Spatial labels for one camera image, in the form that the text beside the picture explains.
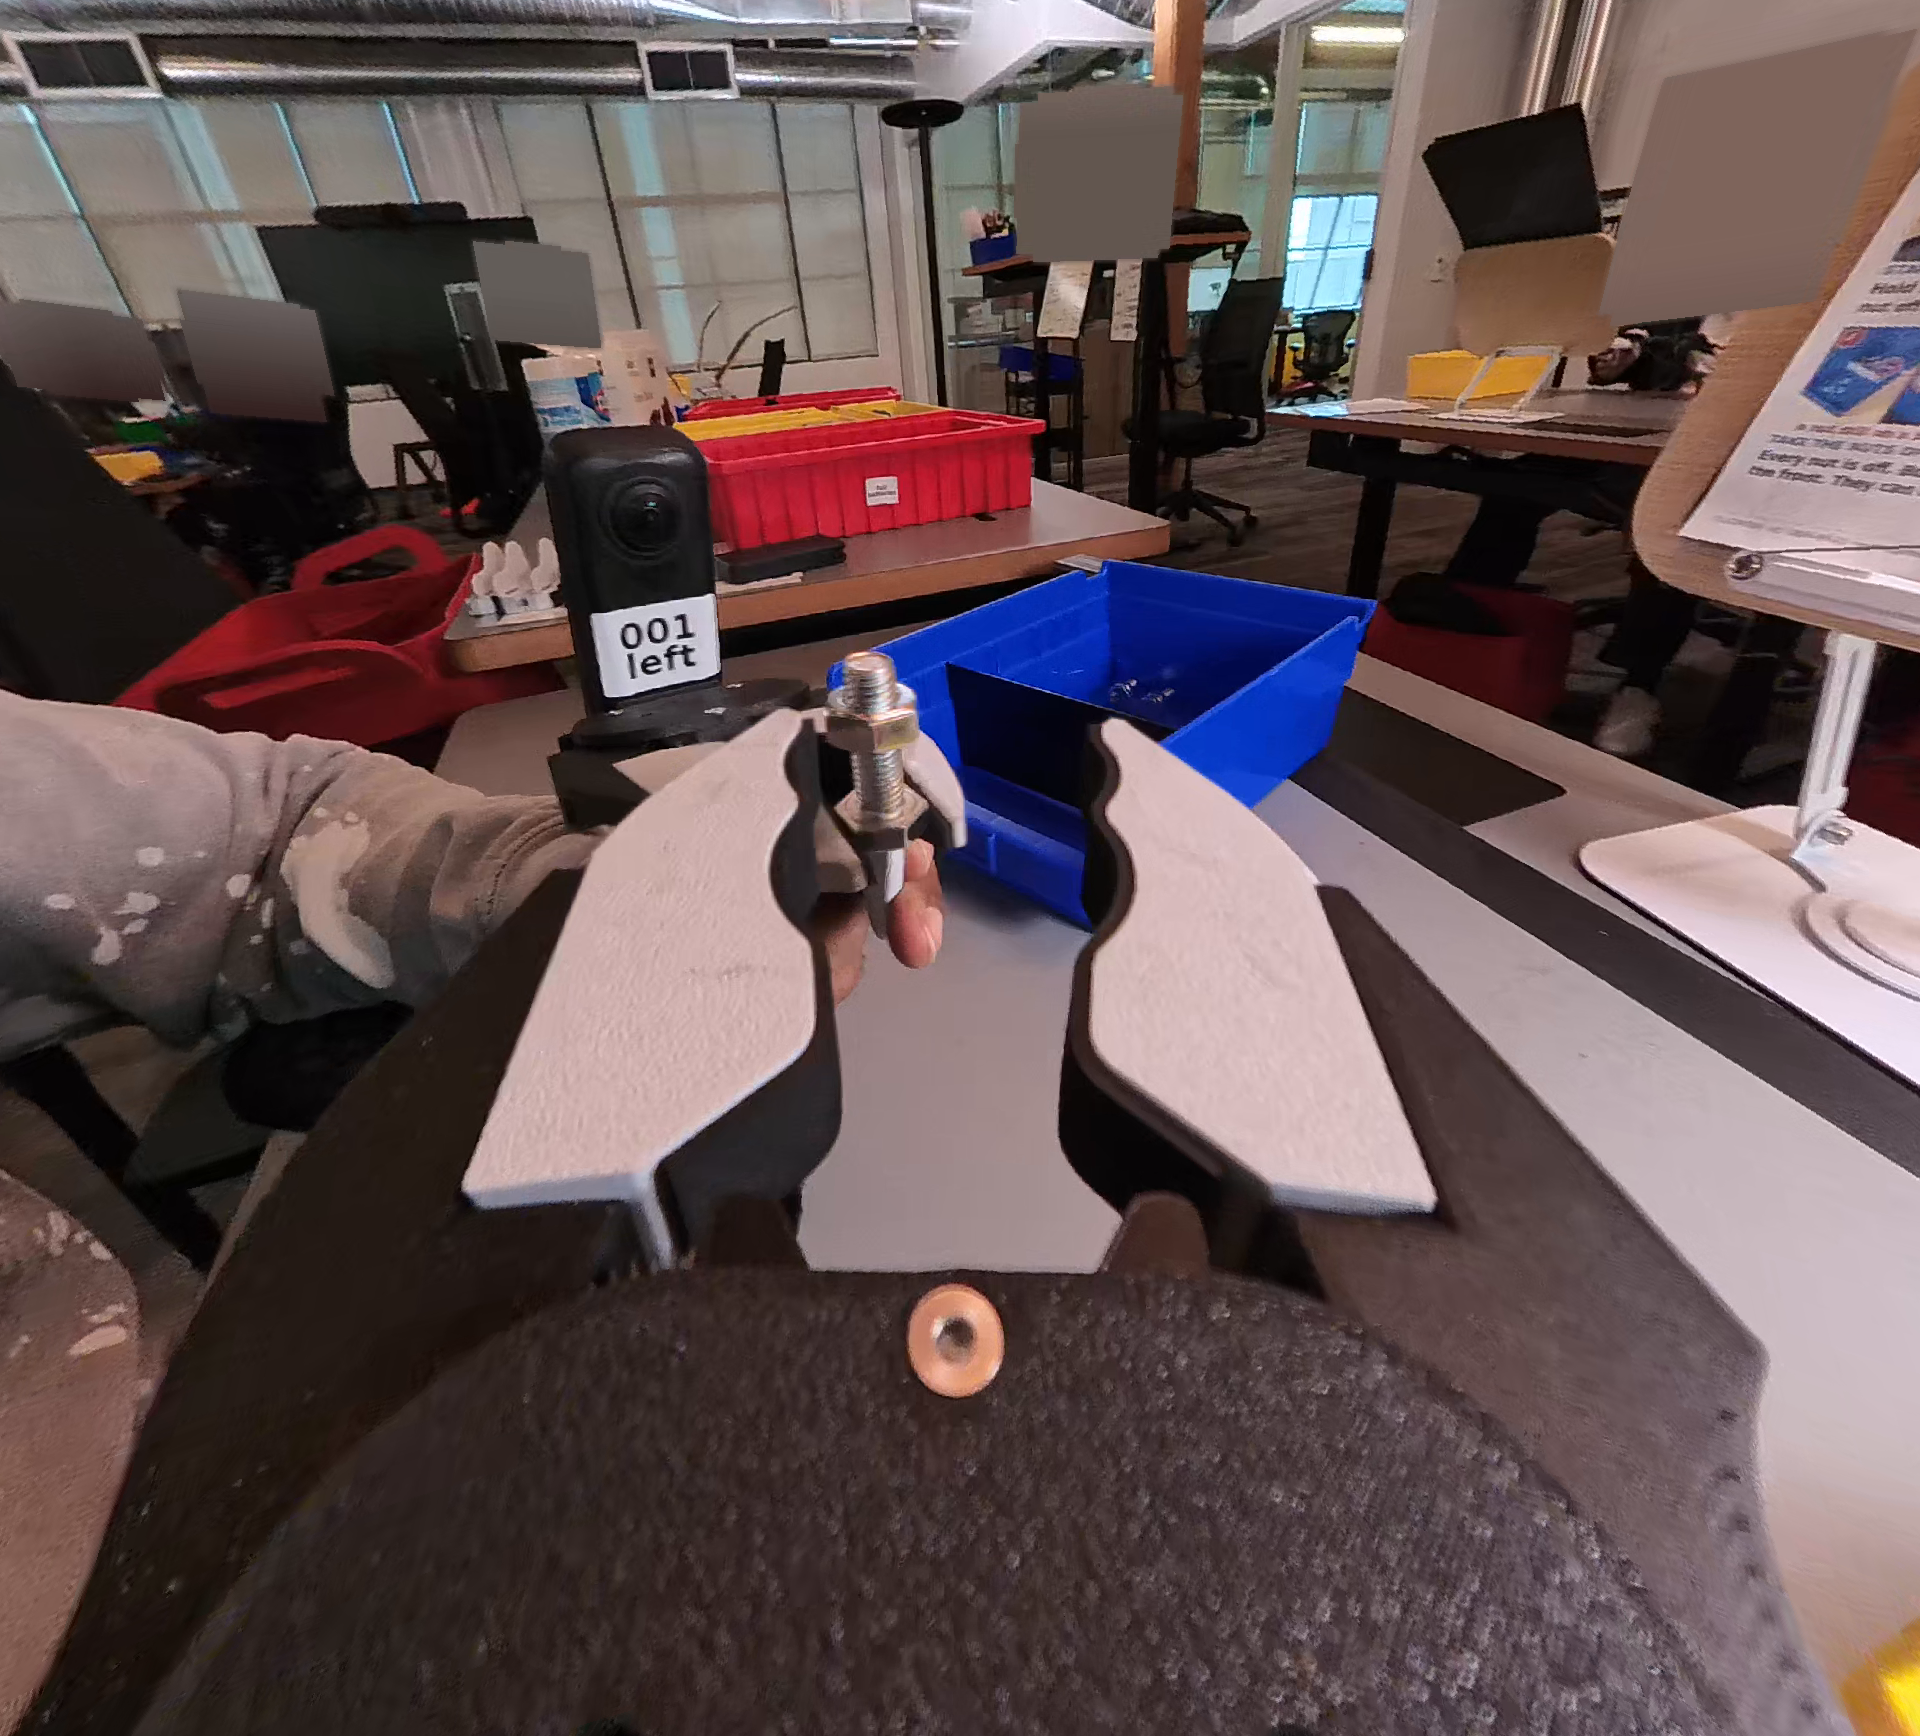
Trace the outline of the person's spattered grey sweatshirt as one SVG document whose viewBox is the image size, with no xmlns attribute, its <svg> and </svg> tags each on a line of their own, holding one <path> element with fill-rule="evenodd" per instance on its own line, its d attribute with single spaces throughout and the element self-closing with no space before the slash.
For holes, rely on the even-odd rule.
<svg viewBox="0 0 1920 1736">
<path fill-rule="evenodd" d="M 0 1177 L 0 1721 L 36 1699 L 143 1417 L 137 1291 L 71 1211 Z"/>
</svg>

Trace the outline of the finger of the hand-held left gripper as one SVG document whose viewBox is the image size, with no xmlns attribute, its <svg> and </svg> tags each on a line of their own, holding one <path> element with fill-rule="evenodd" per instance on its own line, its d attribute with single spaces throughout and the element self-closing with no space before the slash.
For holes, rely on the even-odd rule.
<svg viewBox="0 0 1920 1736">
<path fill-rule="evenodd" d="M 934 739 L 920 739 L 908 753 L 865 761 L 865 915 L 872 932 L 884 932 L 884 907 L 904 887 L 904 846 L 924 838 L 927 846 L 958 846 L 966 786 Z"/>
<path fill-rule="evenodd" d="M 617 761 L 617 776 L 626 776 L 644 801 L 695 772 L 703 761 L 730 750 L 730 741 L 695 741 L 695 746 L 663 746 L 631 761 Z M 815 813 L 815 857 L 820 857 L 820 887 L 827 896 L 855 896 L 865 892 L 865 866 L 858 846 L 846 838 L 842 818 L 832 813 L 832 796 L 821 791 L 821 804 Z"/>
</svg>

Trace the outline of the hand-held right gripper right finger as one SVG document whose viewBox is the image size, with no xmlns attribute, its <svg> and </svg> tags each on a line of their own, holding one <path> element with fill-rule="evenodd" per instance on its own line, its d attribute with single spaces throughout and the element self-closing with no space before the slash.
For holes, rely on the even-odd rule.
<svg viewBox="0 0 1920 1736">
<path fill-rule="evenodd" d="M 1437 1211 L 1313 866 L 1130 719 L 1087 739 L 1085 915 L 1065 1063 L 1150 1146 L 1256 1205 Z"/>
</svg>

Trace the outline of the small wooden board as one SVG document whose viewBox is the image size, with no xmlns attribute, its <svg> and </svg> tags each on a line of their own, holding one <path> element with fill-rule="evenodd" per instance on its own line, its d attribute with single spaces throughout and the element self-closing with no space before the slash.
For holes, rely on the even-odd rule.
<svg viewBox="0 0 1920 1736">
<path fill-rule="evenodd" d="M 1462 248 L 1452 263 L 1452 335 L 1472 353 L 1540 345 L 1600 353 L 1616 323 L 1600 298 L 1615 266 L 1615 236 L 1561 236 Z"/>
</svg>

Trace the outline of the steel hex nut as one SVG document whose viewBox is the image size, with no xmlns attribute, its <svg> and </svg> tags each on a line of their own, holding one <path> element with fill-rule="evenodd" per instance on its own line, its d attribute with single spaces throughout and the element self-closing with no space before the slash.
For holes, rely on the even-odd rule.
<svg viewBox="0 0 1920 1736">
<path fill-rule="evenodd" d="M 920 741 L 920 701 L 911 689 L 855 692 L 842 684 L 820 730 L 846 753 L 908 753 Z"/>
</svg>

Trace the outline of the person's left hand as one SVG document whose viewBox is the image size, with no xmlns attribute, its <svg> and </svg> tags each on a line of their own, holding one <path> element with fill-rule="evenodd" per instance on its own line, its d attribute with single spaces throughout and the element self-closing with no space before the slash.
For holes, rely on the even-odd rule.
<svg viewBox="0 0 1920 1736">
<path fill-rule="evenodd" d="M 864 892 L 821 892 L 815 907 L 815 932 L 832 974 L 832 1003 L 851 1003 L 865 978 L 872 915 Z M 884 949 L 904 969 L 927 969 L 941 954 L 945 896 L 937 851 L 915 838 L 904 846 L 904 887 L 884 907 Z"/>
</svg>

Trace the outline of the printed instruction sheet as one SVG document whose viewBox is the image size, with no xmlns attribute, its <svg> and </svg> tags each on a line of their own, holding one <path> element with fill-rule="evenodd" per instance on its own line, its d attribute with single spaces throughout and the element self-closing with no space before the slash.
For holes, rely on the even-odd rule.
<svg viewBox="0 0 1920 1736">
<path fill-rule="evenodd" d="M 1916 548 L 1920 232 L 1898 208 L 1788 359 L 1685 537 L 1733 549 Z"/>
</svg>

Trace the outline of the steel hex bolt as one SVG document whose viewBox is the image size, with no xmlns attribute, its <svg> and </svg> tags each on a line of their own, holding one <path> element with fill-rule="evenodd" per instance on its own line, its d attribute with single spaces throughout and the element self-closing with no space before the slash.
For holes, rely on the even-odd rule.
<svg viewBox="0 0 1920 1736">
<path fill-rule="evenodd" d="M 851 796 L 837 804 L 858 857 L 908 846 L 924 804 L 908 786 L 908 750 L 920 741 L 920 701 L 881 646 L 842 656 L 827 692 L 821 739 L 851 761 Z"/>
</svg>

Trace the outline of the yellow plastic bin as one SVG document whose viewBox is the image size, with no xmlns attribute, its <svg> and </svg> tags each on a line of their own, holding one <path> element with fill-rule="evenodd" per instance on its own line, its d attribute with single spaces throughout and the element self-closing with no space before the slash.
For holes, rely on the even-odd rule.
<svg viewBox="0 0 1920 1736">
<path fill-rule="evenodd" d="M 1842 1681 L 1842 1711 L 1860 1736 L 1920 1733 L 1920 1621 L 1898 1629 Z"/>
</svg>

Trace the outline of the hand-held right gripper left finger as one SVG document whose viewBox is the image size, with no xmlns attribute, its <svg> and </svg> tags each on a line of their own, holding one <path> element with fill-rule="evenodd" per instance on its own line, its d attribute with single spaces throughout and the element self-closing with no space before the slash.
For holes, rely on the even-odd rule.
<svg viewBox="0 0 1920 1736">
<path fill-rule="evenodd" d="M 473 1146 L 473 1207 L 615 1205 L 650 1266 L 680 1266 L 730 1198 L 804 1190 L 846 1125 L 820 750 L 778 711 L 606 835 Z"/>
</svg>

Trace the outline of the red plastic basket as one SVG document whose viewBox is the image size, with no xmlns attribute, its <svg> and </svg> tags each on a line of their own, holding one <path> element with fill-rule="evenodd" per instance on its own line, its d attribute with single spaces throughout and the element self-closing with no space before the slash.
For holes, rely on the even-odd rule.
<svg viewBox="0 0 1920 1736">
<path fill-rule="evenodd" d="M 564 692 L 555 666 L 458 669 L 444 629 L 468 609 L 476 560 L 404 524 L 351 534 L 297 560 L 288 592 L 255 594 L 117 711 L 214 734 L 393 746 L 481 705 Z"/>
</svg>

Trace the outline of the black office chair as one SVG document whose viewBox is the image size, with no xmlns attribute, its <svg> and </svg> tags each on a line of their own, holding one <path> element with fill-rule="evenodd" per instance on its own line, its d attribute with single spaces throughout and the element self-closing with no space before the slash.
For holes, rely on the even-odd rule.
<svg viewBox="0 0 1920 1736">
<path fill-rule="evenodd" d="M 1176 404 L 1176 359 L 1170 345 L 1170 263 L 1145 263 L 1136 286 L 1136 353 L 1130 446 L 1130 507 L 1150 495 L 1164 524 L 1207 521 L 1228 548 L 1243 548 L 1256 509 L 1194 483 L 1194 461 L 1243 451 L 1265 440 L 1265 359 L 1278 335 L 1278 281 L 1228 281 L 1198 335 L 1198 404 Z"/>
</svg>

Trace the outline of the small white stand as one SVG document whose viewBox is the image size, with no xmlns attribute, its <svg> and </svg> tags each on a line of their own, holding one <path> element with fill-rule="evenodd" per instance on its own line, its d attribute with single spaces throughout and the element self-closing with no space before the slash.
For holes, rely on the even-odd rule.
<svg viewBox="0 0 1920 1736">
<path fill-rule="evenodd" d="M 1565 368 L 1561 345 L 1541 341 L 1512 341 L 1491 352 L 1476 373 L 1462 380 L 1462 391 L 1440 404 L 1446 417 L 1540 417 L 1540 397 L 1552 391 L 1552 380 Z"/>
</svg>

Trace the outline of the black monitor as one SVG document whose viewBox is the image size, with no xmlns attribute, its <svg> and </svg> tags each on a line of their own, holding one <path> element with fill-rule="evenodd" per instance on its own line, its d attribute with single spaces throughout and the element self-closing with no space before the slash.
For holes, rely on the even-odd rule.
<svg viewBox="0 0 1920 1736">
<path fill-rule="evenodd" d="M 483 321 L 476 246 L 534 246 L 463 204 L 340 204 L 255 232 L 284 302 L 317 311 L 340 391 L 385 388 L 441 451 L 451 507 L 508 534 L 536 483 L 518 345 Z"/>
</svg>

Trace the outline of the blue plastic bin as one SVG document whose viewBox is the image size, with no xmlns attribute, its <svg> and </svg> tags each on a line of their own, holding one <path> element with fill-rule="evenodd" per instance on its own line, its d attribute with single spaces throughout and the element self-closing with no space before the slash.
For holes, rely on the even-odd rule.
<svg viewBox="0 0 1920 1736">
<path fill-rule="evenodd" d="M 920 701 L 920 734 L 954 767 L 945 666 L 976 666 L 1031 689 L 1102 701 L 1116 678 L 1174 669 L 1181 701 L 1158 739 L 1181 763 L 1242 804 L 1264 804 L 1327 739 L 1375 605 L 1214 572 L 1106 560 L 1000 594 L 958 619 L 881 645 Z M 954 767 L 967 804 L 958 866 L 1085 928 L 1085 810 L 1000 791 Z"/>
</svg>

